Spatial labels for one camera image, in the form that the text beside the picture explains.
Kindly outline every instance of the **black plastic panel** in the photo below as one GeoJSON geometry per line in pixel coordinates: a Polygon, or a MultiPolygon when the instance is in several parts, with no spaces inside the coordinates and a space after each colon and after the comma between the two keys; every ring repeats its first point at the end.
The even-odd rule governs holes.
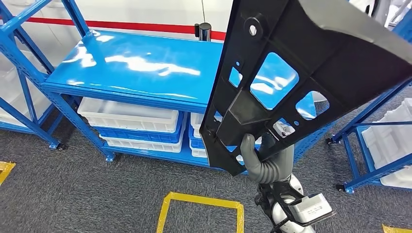
{"type": "Polygon", "coordinates": [[[277,143],[259,153],[265,160],[306,135],[368,102],[412,75],[412,46],[341,0],[237,0],[233,2],[222,56],[200,133],[209,163],[232,175],[245,170],[236,161],[245,133],[256,138],[269,132],[277,143]],[[253,25],[255,35],[249,33],[253,25]],[[299,74],[297,85],[268,110],[251,94],[250,84],[264,59],[275,52],[299,74]],[[229,81],[232,68],[243,78],[229,81]],[[318,91],[329,108],[313,120],[303,119],[295,105],[318,91]],[[214,119],[215,113],[222,122],[214,119]],[[298,121],[282,138],[273,124],[298,121]]]}

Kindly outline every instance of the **storage bin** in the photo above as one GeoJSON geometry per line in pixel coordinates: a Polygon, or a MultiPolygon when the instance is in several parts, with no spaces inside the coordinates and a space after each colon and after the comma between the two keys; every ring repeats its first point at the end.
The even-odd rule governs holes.
{"type": "Polygon", "coordinates": [[[179,112],[177,118],[176,131],[173,133],[138,131],[127,129],[116,129],[106,127],[94,127],[102,137],[116,137],[125,139],[134,139],[141,141],[163,142],[163,143],[178,143],[180,138],[180,130],[183,122],[184,112],[179,112]]]}
{"type": "MultiPolygon", "coordinates": [[[[388,111],[378,122],[411,121],[411,103],[411,99],[405,99],[398,108],[388,111]]],[[[371,126],[362,132],[362,137],[376,169],[412,153],[410,125],[371,126]]],[[[380,181],[387,186],[412,188],[412,169],[405,167],[381,178],[380,181]]]]}
{"type": "MultiPolygon", "coordinates": [[[[32,62],[36,68],[40,71],[44,71],[43,66],[39,61],[30,53],[22,51],[23,54],[32,62]]],[[[6,102],[11,104],[16,110],[25,115],[30,119],[29,108],[26,103],[26,99],[23,94],[23,89],[21,87],[20,79],[17,74],[16,67],[3,55],[0,56],[0,97],[6,102]]],[[[44,95],[41,93],[37,87],[35,87],[31,81],[26,79],[27,85],[29,87],[30,95],[32,97],[33,106],[36,112],[37,118],[41,118],[44,112],[52,104],[44,95]]],[[[19,125],[25,127],[24,124],[20,123],[12,115],[8,114],[5,110],[0,108],[0,121],[19,125]]]]}
{"type": "MultiPolygon", "coordinates": [[[[184,114],[183,121],[187,119],[187,114],[184,114]]],[[[142,141],[134,139],[125,139],[125,138],[115,138],[115,137],[103,137],[102,139],[107,141],[109,146],[113,147],[126,147],[133,148],[138,150],[156,150],[156,151],[165,151],[165,152],[174,152],[179,153],[182,149],[183,135],[186,129],[186,124],[182,124],[180,129],[180,136],[178,143],[162,143],[162,142],[152,142],[152,141],[142,141]]]]}
{"type": "MultiPolygon", "coordinates": [[[[192,141],[191,141],[191,139],[189,139],[189,143],[190,143],[190,145],[189,145],[189,147],[190,147],[190,149],[192,150],[192,156],[193,157],[200,157],[200,158],[207,158],[207,154],[206,154],[206,149],[201,149],[201,148],[194,148],[194,147],[192,147],[191,145],[192,145],[192,141]]],[[[237,157],[236,157],[236,160],[238,160],[239,162],[241,162],[240,164],[244,164],[243,163],[243,158],[242,158],[242,156],[241,155],[238,155],[237,157]]]]}
{"type": "Polygon", "coordinates": [[[177,110],[136,104],[83,98],[77,113],[91,126],[173,133],[176,131],[177,110]]]}
{"type": "MultiPolygon", "coordinates": [[[[204,116],[205,116],[204,114],[200,114],[200,113],[191,113],[190,114],[190,124],[194,129],[193,135],[196,138],[201,138],[200,133],[199,133],[199,129],[200,129],[200,125],[202,124],[204,116]]],[[[215,118],[218,121],[222,121],[222,119],[223,119],[222,116],[215,116],[215,118]]]]}
{"type": "MultiPolygon", "coordinates": [[[[193,148],[196,148],[196,149],[204,149],[205,146],[203,144],[202,139],[195,137],[195,135],[194,135],[195,132],[196,132],[195,129],[190,124],[189,125],[189,130],[188,130],[189,139],[190,139],[190,146],[193,147],[193,148]]],[[[262,138],[260,137],[256,140],[255,147],[257,149],[259,149],[261,143],[262,143],[262,138]]],[[[229,151],[233,151],[236,148],[236,146],[229,146],[227,148],[228,148],[229,151]]]]}

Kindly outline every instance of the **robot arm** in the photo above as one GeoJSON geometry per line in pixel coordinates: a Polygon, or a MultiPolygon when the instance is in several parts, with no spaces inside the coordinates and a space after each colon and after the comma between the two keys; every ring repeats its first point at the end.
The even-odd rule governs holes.
{"type": "MultiPolygon", "coordinates": [[[[273,143],[273,137],[264,134],[259,151],[273,143]]],[[[255,138],[245,134],[240,151],[249,177],[259,183],[255,203],[271,221],[272,232],[314,233],[312,224],[334,214],[322,194],[304,196],[301,183],[292,174],[294,145],[262,162],[255,152],[255,138]]]]}

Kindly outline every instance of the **black cylinder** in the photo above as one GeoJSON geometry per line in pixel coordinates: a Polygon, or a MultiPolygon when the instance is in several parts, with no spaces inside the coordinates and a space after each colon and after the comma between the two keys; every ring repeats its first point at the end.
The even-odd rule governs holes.
{"type": "Polygon", "coordinates": [[[209,23],[199,24],[199,40],[210,41],[210,33],[212,32],[212,25],[209,23]]]}

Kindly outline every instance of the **white wall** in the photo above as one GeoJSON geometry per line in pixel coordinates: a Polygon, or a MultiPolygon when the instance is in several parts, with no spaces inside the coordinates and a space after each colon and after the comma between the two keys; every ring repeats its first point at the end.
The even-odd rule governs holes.
{"type": "MultiPolygon", "coordinates": [[[[3,0],[16,15],[34,0],[3,0]]],[[[194,25],[203,22],[202,0],[77,0],[85,20],[194,25]]],[[[206,21],[214,31],[225,32],[231,0],[204,0],[206,21]]],[[[70,19],[60,0],[53,0],[34,17],[70,19]]],[[[23,28],[54,66],[77,44],[80,36],[74,26],[25,22],[23,28]]],[[[130,33],[197,40],[193,34],[116,30],[130,33]]]]}

